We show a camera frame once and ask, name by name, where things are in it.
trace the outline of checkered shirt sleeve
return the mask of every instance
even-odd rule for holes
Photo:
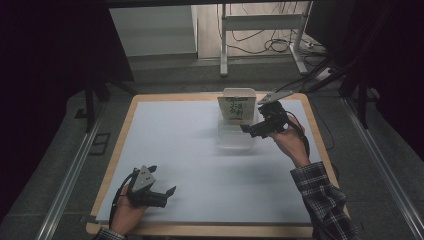
[[[290,173],[311,216],[315,239],[358,239],[357,228],[343,212],[346,195],[331,184],[322,162]]]
[[[93,240],[126,240],[125,236],[122,236],[112,230],[102,227]]]

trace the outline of table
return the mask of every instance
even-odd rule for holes
[[[262,98],[265,94],[257,94],[258,98]],[[128,110],[125,122],[122,126],[121,133],[116,143],[114,152],[112,154],[108,169],[95,204],[93,206],[91,215],[96,216],[99,212],[100,205],[108,190],[115,168],[118,164],[125,139],[128,135],[128,130],[131,126],[134,112],[139,102],[149,101],[216,101],[221,93],[199,93],[199,94],[159,94],[159,95],[137,95],[133,98],[130,108]],[[319,155],[326,167],[330,181],[338,186],[330,160],[325,150],[320,132],[315,122],[312,109],[309,105],[308,99],[303,94],[294,94],[285,99],[288,100],[301,100],[304,111],[307,115],[311,131],[318,148]],[[89,233],[95,234],[101,224],[88,223],[86,229]],[[140,223],[134,230],[134,234],[140,235],[161,235],[161,236],[226,236],[226,237],[310,237],[312,234],[312,227],[308,226],[294,226],[294,225],[204,225],[204,224],[182,224],[182,223]]]

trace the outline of gray floor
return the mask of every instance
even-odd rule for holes
[[[217,60],[190,57],[131,59],[136,78],[131,87],[141,93],[219,92],[225,87],[251,87],[270,91],[299,78],[290,56],[230,60],[229,76],[219,76]],[[331,161],[340,172],[340,187],[348,195],[352,221],[362,239],[415,239],[385,182],[354,128],[337,94],[339,82],[310,94],[315,118]],[[88,155],[53,239],[90,239],[86,233],[97,191],[125,119],[131,96],[109,86],[112,92],[98,134],[109,133],[103,155]],[[48,212],[70,162],[83,141],[85,120],[75,119],[85,107],[82,93],[69,99],[67,115],[43,161],[0,226],[0,239],[34,239]],[[424,215],[421,159],[384,121],[373,103],[368,104],[370,132],[421,215]],[[97,147],[91,148],[98,153]]]

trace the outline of hand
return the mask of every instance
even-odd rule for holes
[[[121,195],[126,195],[127,190],[128,185],[125,185],[121,191]],[[132,206],[127,196],[119,197],[110,229],[116,233],[126,236],[140,223],[140,219],[144,215],[146,209],[147,206],[137,208]]]
[[[305,131],[305,128],[299,125],[294,117],[289,116],[289,119],[294,124],[298,125],[303,132]],[[288,126],[284,132],[272,132],[269,133],[268,136],[274,139],[274,142],[277,143],[280,150],[292,159],[296,167],[303,167],[311,164],[302,139],[300,139],[299,134],[291,126]]]

